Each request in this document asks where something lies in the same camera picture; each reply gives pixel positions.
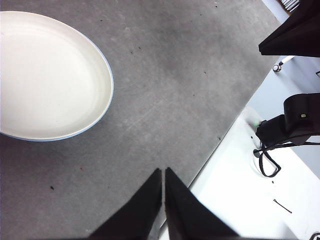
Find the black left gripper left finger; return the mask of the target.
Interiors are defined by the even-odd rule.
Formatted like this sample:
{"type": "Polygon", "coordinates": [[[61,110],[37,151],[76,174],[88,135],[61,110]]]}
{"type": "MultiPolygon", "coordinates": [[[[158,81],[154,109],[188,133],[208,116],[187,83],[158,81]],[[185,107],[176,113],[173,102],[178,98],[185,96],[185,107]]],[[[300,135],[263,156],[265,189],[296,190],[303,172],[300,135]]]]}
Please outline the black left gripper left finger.
{"type": "Polygon", "coordinates": [[[146,240],[162,206],[162,171],[157,168],[130,200],[99,226],[90,240],[146,240]]]}

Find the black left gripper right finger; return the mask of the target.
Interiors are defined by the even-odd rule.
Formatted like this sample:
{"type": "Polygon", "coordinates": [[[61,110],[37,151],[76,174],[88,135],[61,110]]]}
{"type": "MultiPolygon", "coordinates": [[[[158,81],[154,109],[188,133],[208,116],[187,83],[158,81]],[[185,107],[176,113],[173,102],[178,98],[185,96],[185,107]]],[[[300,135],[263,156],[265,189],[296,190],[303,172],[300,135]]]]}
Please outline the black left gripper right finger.
{"type": "Polygon", "coordinates": [[[171,240],[231,240],[239,237],[202,205],[169,167],[165,170],[165,213],[171,240]]]}

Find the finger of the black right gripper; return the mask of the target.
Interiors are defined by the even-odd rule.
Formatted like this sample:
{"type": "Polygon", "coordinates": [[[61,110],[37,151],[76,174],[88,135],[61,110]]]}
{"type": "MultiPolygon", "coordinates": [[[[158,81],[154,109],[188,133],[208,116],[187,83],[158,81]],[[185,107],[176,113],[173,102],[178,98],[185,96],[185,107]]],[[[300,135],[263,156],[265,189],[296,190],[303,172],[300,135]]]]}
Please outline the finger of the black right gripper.
{"type": "Polygon", "coordinates": [[[264,56],[320,56],[320,2],[302,0],[288,19],[259,45],[264,56]]]}

